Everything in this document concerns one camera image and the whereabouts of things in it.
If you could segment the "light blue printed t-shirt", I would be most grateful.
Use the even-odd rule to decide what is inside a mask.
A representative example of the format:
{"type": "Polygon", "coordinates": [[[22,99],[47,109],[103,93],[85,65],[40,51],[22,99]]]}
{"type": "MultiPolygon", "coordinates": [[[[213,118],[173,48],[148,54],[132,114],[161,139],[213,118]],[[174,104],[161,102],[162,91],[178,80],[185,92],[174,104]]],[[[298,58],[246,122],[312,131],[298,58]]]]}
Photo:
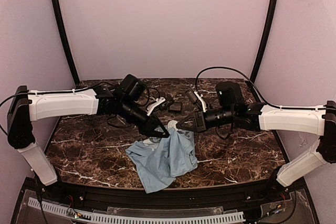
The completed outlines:
{"type": "Polygon", "coordinates": [[[168,138],[148,138],[125,150],[147,194],[163,190],[198,167],[194,133],[169,128],[168,138]]]}

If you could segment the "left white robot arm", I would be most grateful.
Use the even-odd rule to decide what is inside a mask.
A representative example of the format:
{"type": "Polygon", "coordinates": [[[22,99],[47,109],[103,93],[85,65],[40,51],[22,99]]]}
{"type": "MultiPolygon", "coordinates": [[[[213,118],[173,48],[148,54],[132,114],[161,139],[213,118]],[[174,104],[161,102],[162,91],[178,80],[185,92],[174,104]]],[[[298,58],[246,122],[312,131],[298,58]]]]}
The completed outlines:
{"type": "Polygon", "coordinates": [[[50,186],[59,181],[58,175],[33,135],[32,122],[68,115],[113,114],[135,125],[141,135],[167,138],[169,133],[160,119],[136,103],[145,90],[147,86],[131,74],[110,89],[103,83],[62,91],[33,91],[20,86],[9,97],[11,105],[3,133],[41,183],[50,186]]]}

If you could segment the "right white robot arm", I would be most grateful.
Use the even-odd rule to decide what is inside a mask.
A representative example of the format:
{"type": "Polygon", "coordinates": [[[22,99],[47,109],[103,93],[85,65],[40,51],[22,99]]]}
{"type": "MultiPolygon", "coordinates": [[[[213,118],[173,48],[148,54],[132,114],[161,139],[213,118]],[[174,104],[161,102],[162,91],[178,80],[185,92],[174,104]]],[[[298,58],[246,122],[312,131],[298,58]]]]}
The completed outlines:
{"type": "Polygon", "coordinates": [[[249,131],[296,131],[315,134],[319,139],[297,158],[275,170],[274,183],[288,187],[326,164],[335,163],[335,102],[319,107],[284,107],[255,102],[246,104],[238,83],[220,82],[215,87],[220,108],[208,110],[198,92],[188,92],[202,109],[176,124],[181,130],[202,133],[225,124],[249,131]]]}

